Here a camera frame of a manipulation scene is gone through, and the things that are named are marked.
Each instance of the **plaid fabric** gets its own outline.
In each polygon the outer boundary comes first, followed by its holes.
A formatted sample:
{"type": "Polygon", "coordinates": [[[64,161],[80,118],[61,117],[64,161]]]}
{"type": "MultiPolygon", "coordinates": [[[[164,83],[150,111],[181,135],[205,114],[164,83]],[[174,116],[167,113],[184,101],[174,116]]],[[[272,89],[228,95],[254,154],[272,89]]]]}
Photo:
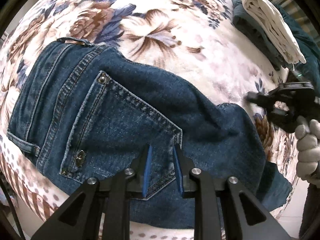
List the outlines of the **plaid fabric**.
{"type": "Polygon", "coordinates": [[[301,10],[301,8],[297,5],[294,0],[269,0],[273,4],[279,4],[281,7],[293,18],[297,21],[297,23],[301,26],[301,28],[308,33],[316,42],[318,47],[320,47],[320,36],[318,32],[315,30],[314,26],[305,15],[305,13],[301,10]]]}

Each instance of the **dark green garment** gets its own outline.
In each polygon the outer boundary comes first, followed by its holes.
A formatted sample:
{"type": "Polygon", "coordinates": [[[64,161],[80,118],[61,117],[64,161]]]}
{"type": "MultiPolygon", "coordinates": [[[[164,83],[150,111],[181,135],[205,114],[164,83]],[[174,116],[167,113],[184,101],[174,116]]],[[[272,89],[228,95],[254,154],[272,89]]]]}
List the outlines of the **dark green garment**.
{"type": "Polygon", "coordinates": [[[308,35],[300,25],[280,6],[275,7],[281,13],[284,22],[289,26],[293,36],[296,38],[300,51],[304,55],[307,63],[301,62],[294,65],[295,69],[300,71],[302,75],[311,81],[315,87],[316,94],[320,96],[320,49],[314,42],[313,38],[308,35]]]}
{"type": "Polygon", "coordinates": [[[267,37],[262,27],[243,8],[241,0],[232,0],[232,23],[269,59],[275,70],[288,67],[288,63],[267,37]]]}

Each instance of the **folded blue jeans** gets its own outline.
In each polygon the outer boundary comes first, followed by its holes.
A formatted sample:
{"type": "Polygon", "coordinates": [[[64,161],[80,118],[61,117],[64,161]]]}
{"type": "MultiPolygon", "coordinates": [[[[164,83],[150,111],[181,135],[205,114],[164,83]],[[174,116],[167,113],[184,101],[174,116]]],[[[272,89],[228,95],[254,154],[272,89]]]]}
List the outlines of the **folded blue jeans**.
{"type": "Polygon", "coordinates": [[[89,177],[113,176],[150,143],[150,186],[144,200],[131,201],[131,221],[193,227],[194,200],[182,199],[172,183],[172,148],[179,144],[213,177],[239,178],[268,210],[286,203],[291,184],[266,161],[240,106],[215,106],[183,78],[132,62],[114,47],[65,40],[36,60],[7,131],[61,190],[71,194],[89,177]]]}

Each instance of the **white glove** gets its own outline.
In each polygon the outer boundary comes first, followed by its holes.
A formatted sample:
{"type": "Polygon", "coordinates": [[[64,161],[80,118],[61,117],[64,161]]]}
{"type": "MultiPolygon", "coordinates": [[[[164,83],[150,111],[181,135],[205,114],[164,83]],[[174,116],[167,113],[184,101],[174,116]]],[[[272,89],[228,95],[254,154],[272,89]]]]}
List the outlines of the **white glove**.
{"type": "Polygon", "coordinates": [[[316,175],[311,176],[320,161],[320,123],[311,120],[308,126],[308,122],[302,116],[299,116],[298,121],[303,124],[295,130],[299,151],[297,176],[320,188],[320,178],[318,179],[316,175]]]}

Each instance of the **bed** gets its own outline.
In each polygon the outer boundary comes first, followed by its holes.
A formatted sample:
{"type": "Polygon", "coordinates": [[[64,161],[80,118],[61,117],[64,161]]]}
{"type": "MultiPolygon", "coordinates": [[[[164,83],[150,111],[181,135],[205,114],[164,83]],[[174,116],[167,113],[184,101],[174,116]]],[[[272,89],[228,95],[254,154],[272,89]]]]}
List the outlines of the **bed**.
{"type": "MultiPolygon", "coordinates": [[[[173,72],[214,104],[236,103],[256,125],[267,159],[292,184],[298,178],[294,134],[268,122],[263,109],[247,104],[248,91],[268,92],[286,80],[231,23],[231,0],[39,0],[0,50],[0,168],[16,194],[43,221],[66,200],[6,137],[20,89],[37,56],[57,38],[72,36],[116,46],[128,59],[173,72]]],[[[277,107],[285,108],[282,103],[277,107]]],[[[131,223],[131,239],[192,239],[193,230],[131,223]]]]}

